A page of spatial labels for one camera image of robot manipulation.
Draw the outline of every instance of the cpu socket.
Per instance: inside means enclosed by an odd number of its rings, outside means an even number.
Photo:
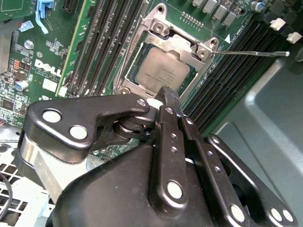
[[[218,39],[199,41],[167,21],[166,14],[161,3],[142,19],[114,79],[114,94],[153,98],[168,86],[183,102],[213,62]]]

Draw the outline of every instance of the green circuit board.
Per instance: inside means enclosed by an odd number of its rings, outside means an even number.
[[[0,21],[32,15],[35,1],[32,0],[0,0]]]

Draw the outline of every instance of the blue plastic clip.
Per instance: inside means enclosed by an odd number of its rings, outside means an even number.
[[[41,27],[44,34],[48,33],[47,28],[42,24],[41,18],[46,16],[46,7],[52,9],[54,6],[54,0],[37,0],[37,8],[35,11],[36,23]]]

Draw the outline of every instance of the clamp arm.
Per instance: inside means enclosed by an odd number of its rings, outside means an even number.
[[[156,98],[129,94],[29,107],[16,163],[50,192],[51,226],[298,226],[220,138],[200,136],[176,92],[163,87]],[[141,144],[87,171],[90,151],[130,138]]]

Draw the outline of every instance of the motherboard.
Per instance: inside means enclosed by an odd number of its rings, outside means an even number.
[[[0,21],[23,19],[0,72],[0,124],[19,128],[38,100],[153,98],[166,85],[208,133],[274,61],[224,52],[285,51],[303,28],[298,0],[10,2],[0,0]],[[98,153],[110,159],[137,143]]]

